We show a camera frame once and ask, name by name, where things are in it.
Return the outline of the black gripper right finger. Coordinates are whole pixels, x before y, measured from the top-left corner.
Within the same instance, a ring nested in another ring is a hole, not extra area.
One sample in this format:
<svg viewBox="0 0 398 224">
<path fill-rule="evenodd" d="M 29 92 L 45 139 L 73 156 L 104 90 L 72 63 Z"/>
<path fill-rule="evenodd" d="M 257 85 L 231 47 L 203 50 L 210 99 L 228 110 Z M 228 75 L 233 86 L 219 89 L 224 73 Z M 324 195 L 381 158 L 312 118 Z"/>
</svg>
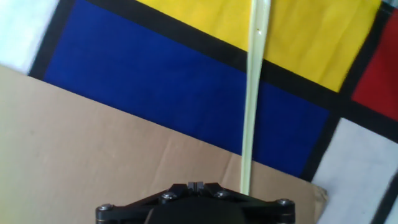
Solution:
<svg viewBox="0 0 398 224">
<path fill-rule="evenodd" d="M 281 198 L 263 201 L 222 187 L 218 183 L 196 183 L 196 195 L 237 205 L 251 220 L 263 223 L 295 223 L 295 202 Z"/>
</svg>

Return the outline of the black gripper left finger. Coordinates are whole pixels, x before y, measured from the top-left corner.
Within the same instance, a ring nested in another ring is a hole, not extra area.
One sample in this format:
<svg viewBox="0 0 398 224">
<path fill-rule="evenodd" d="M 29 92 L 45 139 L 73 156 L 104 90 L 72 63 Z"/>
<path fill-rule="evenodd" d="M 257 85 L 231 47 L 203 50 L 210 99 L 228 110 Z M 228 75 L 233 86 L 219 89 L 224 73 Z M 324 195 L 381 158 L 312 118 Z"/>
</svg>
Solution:
<svg viewBox="0 0 398 224">
<path fill-rule="evenodd" d="M 178 199 L 194 196 L 196 183 L 173 184 L 169 189 L 150 195 L 124 206 L 110 203 L 100 205 L 95 210 L 96 224 L 144 223 L 150 212 L 160 206 Z"/>
</svg>

